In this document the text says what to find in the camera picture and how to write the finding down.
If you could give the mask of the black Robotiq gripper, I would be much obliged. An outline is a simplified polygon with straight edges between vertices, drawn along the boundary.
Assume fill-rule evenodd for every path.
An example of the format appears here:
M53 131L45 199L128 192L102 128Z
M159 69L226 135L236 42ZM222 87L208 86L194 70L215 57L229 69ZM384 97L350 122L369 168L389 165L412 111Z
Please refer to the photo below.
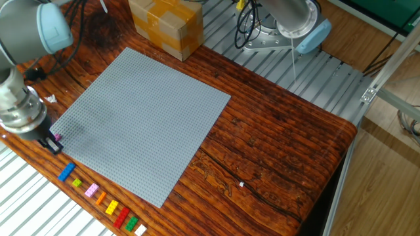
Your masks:
M49 150L53 155L58 155L63 148L60 143L62 136L60 134L52 134L50 131L51 125L51 118L46 116L39 126L18 136L23 140L37 140L43 148Z

